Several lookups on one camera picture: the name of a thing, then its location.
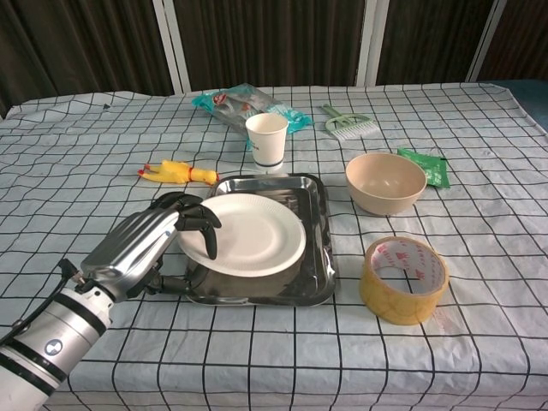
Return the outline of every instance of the plastic bag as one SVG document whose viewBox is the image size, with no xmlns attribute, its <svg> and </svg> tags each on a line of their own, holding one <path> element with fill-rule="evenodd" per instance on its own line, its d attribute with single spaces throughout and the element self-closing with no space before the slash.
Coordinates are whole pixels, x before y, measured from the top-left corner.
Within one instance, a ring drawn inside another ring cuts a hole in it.
<svg viewBox="0 0 548 411">
<path fill-rule="evenodd" d="M 247 135 L 246 120 L 259 113 L 278 113 L 288 119 L 288 134 L 313 123 L 306 114 L 272 98 L 249 84 L 240 84 L 220 92 L 202 94 L 192 100 L 236 131 Z"/>
<path fill-rule="evenodd" d="M 398 148 L 397 154 L 417 163 L 425 171 L 428 185 L 442 188 L 450 187 L 449 178 L 447 177 L 447 160 L 445 158 L 427 156 L 405 148 Z"/>
</svg>

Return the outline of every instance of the roll of tape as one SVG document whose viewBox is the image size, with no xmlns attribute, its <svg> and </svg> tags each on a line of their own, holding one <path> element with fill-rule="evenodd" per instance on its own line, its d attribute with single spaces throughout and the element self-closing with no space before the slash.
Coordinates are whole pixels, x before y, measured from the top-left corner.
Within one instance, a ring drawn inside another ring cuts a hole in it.
<svg viewBox="0 0 548 411">
<path fill-rule="evenodd" d="M 420 281 L 425 292 L 413 294 L 394 289 L 378 274 L 385 267 L 405 270 L 409 277 Z M 414 325 L 432 315 L 448 284 L 447 267 L 434 250 L 409 238 L 386 237 L 367 249 L 360 295 L 381 319 Z"/>
</svg>

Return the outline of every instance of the rubber chicken toy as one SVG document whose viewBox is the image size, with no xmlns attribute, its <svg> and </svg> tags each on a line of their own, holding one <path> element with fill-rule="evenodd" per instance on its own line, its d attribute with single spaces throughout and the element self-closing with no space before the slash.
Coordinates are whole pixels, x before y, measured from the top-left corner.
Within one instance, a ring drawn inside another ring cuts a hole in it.
<svg viewBox="0 0 548 411">
<path fill-rule="evenodd" d="M 145 164 L 139 175 L 152 182 L 205 182 L 214 184 L 219 181 L 219 174 L 213 170 L 196 169 L 187 163 L 163 160 L 160 165 Z"/>
</svg>

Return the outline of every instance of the metal tray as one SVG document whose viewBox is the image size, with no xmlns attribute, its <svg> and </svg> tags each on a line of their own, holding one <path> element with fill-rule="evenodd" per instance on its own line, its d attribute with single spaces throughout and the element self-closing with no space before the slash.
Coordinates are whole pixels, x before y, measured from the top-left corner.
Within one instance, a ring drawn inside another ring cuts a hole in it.
<svg viewBox="0 0 548 411">
<path fill-rule="evenodd" d="M 308 174 L 235 176 L 218 182 L 210 196 L 251 193 L 287 206 L 302 221 L 307 245 L 301 260 L 266 277 L 242 278 L 188 262 L 189 300 L 207 305 L 316 306 L 335 290 L 335 270 L 322 182 Z"/>
</svg>

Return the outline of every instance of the dark curtain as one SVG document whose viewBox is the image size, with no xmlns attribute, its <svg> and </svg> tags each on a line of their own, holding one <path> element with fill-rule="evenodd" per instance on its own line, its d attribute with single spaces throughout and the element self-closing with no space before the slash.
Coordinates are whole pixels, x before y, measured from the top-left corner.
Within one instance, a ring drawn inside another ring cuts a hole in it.
<svg viewBox="0 0 548 411">
<path fill-rule="evenodd" d="M 509 0 L 479 80 L 548 80 L 548 2 Z"/>
<path fill-rule="evenodd" d="M 194 90 L 348 86 L 365 0 L 175 0 Z"/>
<path fill-rule="evenodd" d="M 0 0 L 0 114 L 31 98 L 173 93 L 152 0 Z"/>
<path fill-rule="evenodd" d="M 493 0 L 390 0 L 377 84 L 465 81 Z"/>
</svg>

